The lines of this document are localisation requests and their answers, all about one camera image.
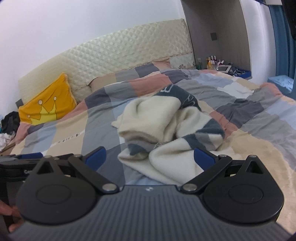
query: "yellow crown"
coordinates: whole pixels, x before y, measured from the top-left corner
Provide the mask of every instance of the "yellow crown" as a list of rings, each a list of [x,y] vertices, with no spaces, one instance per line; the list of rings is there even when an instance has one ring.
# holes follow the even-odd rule
[[[39,100],[38,101],[38,104],[41,105],[41,111],[40,111],[40,119],[34,119],[34,118],[31,118],[30,115],[28,115],[28,117],[30,118],[31,122],[32,122],[32,125],[38,125],[38,124],[42,124],[42,123],[46,123],[46,122],[49,122],[49,121],[56,121],[57,120],[57,114],[56,114],[56,97],[54,97],[54,105],[52,107],[52,110],[50,112],[48,112],[44,106],[42,105],[43,104],[43,101],[42,100]]]

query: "yellow pillow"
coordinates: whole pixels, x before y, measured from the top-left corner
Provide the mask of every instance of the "yellow pillow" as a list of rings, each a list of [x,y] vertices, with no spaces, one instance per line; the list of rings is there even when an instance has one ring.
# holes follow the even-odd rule
[[[20,121],[32,125],[56,121],[76,106],[76,100],[68,83],[68,76],[62,73],[50,86],[27,104],[19,107]]]

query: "pile of clothes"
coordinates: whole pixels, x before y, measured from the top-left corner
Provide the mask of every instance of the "pile of clothes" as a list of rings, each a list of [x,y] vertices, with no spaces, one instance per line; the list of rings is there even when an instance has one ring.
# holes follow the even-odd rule
[[[8,146],[14,139],[20,125],[18,112],[13,111],[1,120],[0,126],[0,152]]]

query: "ribbed gray surface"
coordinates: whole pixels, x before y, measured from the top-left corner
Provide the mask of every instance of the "ribbed gray surface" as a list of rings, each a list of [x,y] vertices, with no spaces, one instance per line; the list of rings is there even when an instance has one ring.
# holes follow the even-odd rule
[[[125,186],[101,198],[82,219],[57,227],[25,223],[10,235],[15,241],[284,241],[278,224],[239,227],[212,216],[194,195],[175,186]]]

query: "cream tufted headboard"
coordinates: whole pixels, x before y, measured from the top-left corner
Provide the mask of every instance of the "cream tufted headboard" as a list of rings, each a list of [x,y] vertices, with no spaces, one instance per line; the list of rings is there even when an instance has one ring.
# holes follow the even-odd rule
[[[25,104],[65,72],[80,101],[91,93],[88,84],[96,77],[192,52],[184,19],[144,24],[98,37],[51,58],[22,77],[19,89]]]

